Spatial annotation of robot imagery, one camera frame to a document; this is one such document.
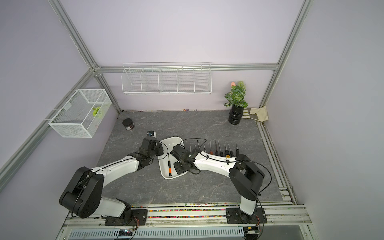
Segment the white storage box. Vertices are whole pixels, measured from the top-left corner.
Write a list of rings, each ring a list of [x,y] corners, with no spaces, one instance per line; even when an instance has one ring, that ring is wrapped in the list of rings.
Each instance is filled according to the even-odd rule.
[[[174,168],[174,163],[177,162],[177,160],[171,155],[171,151],[173,150],[173,147],[177,144],[184,145],[182,143],[182,139],[180,137],[171,137],[164,140],[161,140],[163,148],[164,148],[164,154],[162,156],[158,157],[159,161],[159,167],[161,171],[161,175],[166,180],[172,180],[178,177],[181,177],[185,174],[182,174],[179,176]],[[172,163],[172,177],[169,177],[169,168],[168,168],[168,155],[170,156],[170,160]]]

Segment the black yellow stubby screwdriver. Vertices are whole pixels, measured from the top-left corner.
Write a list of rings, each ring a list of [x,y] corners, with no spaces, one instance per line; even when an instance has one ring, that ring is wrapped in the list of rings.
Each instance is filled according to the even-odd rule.
[[[220,150],[219,155],[220,155],[221,157],[224,157],[224,153],[223,153],[223,151],[222,151],[222,149],[221,149],[221,146],[220,146],[220,142],[219,142],[219,141],[218,141],[218,146],[219,146],[219,150]]]

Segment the slim orange black precision screwdriver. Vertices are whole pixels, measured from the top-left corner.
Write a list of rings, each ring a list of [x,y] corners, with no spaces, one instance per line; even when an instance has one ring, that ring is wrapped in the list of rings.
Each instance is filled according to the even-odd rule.
[[[169,177],[172,177],[172,163],[169,155],[168,155],[168,168],[169,168]]]

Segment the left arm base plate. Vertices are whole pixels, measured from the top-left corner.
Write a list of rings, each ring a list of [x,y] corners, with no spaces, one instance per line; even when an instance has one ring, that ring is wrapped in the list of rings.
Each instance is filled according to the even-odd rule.
[[[121,217],[107,217],[105,226],[144,226],[148,216],[147,209],[130,209]]]

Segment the black yellow long screwdriver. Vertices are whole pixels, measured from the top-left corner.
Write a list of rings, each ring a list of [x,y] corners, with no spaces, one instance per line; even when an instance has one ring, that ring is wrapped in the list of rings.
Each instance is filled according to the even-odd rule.
[[[234,154],[234,152],[231,150],[230,145],[228,145],[228,147],[229,147],[229,151],[230,151],[230,157],[231,157],[231,158],[235,157],[235,154]]]

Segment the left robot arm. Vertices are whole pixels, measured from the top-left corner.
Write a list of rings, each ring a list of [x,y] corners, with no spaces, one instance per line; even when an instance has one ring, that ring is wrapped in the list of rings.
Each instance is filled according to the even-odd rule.
[[[92,215],[130,219],[132,206],[122,200],[103,197],[103,188],[150,165],[164,154],[165,149],[167,147],[161,141],[149,136],[143,139],[138,151],[118,161],[92,169],[77,169],[60,196],[59,204],[81,219]]]

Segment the yellow handled screwdriver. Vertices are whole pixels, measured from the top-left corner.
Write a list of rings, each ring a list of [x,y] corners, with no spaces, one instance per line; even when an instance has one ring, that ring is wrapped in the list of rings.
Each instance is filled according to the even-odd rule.
[[[240,150],[239,150],[239,147],[238,147],[238,143],[236,142],[236,158],[238,158],[240,155]]]

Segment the yellow collar screwdriver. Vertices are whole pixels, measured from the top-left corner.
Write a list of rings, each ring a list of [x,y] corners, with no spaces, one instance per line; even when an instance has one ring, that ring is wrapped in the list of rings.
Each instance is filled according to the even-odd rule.
[[[217,140],[215,140],[215,156],[219,155]]]

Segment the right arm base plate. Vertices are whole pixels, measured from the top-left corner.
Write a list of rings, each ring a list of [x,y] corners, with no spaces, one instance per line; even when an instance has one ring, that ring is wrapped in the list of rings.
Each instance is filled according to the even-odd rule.
[[[255,208],[251,215],[240,210],[240,208],[227,208],[226,219],[228,224],[266,224],[268,222],[265,210],[263,208]]]

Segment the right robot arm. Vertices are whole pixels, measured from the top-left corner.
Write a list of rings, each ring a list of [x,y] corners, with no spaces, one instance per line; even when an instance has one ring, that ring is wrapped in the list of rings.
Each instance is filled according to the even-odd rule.
[[[209,171],[228,177],[241,195],[240,211],[248,216],[253,215],[265,179],[264,172],[256,162],[243,154],[237,158],[226,158],[199,149],[190,152],[180,144],[173,147],[170,154],[181,164],[182,170]]]

